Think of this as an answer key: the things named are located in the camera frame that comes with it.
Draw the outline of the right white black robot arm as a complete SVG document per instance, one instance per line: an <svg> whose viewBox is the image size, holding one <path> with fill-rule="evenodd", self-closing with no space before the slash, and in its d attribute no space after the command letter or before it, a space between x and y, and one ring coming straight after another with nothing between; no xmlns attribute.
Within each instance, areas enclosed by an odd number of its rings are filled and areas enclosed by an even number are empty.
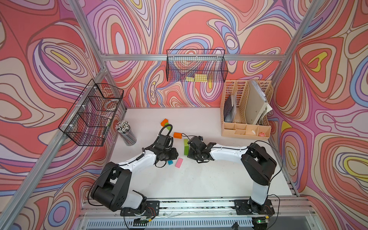
<svg viewBox="0 0 368 230"><path fill-rule="evenodd" d="M258 207L265 204L277 166L265 147L258 145L256 141L246 147L223 146L214 142L206 144L200 136L192 137L187 143L188 158L197 163L229 161L242 164L254 182L249 204Z"/></svg>

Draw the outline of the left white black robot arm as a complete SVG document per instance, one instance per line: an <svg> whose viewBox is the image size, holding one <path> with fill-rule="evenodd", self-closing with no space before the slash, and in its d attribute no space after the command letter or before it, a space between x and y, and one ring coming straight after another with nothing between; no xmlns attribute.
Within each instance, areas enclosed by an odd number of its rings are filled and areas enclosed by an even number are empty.
<svg viewBox="0 0 368 230"><path fill-rule="evenodd" d="M176 160L178 152L173 147L173 137L158 135L150 146L143 148L142 153L123 163L109 162L103 168L90 191L90 197L111 211L130 211L134 215L142 215L147 207L147 197L131 190L130 182L146 168L157 166L158 162Z"/></svg>

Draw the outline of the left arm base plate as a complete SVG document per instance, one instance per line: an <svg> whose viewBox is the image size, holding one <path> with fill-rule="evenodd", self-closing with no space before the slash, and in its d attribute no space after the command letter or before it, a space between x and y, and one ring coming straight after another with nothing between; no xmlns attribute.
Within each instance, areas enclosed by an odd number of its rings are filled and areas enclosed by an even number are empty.
<svg viewBox="0 0 368 230"><path fill-rule="evenodd" d="M144 201L137 209L122 208L120 215L122 217L156 217L160 212L160 201Z"/></svg>

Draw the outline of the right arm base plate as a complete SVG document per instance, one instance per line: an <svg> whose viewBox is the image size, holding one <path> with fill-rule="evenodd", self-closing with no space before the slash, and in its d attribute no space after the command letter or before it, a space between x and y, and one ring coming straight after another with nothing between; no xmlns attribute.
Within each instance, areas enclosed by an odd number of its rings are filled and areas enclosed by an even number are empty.
<svg viewBox="0 0 368 230"><path fill-rule="evenodd" d="M263 205L259 205L251 199L234 200L232 209L236 211L237 215L261 215L271 217L275 214L270 199L267 199Z"/></svg>

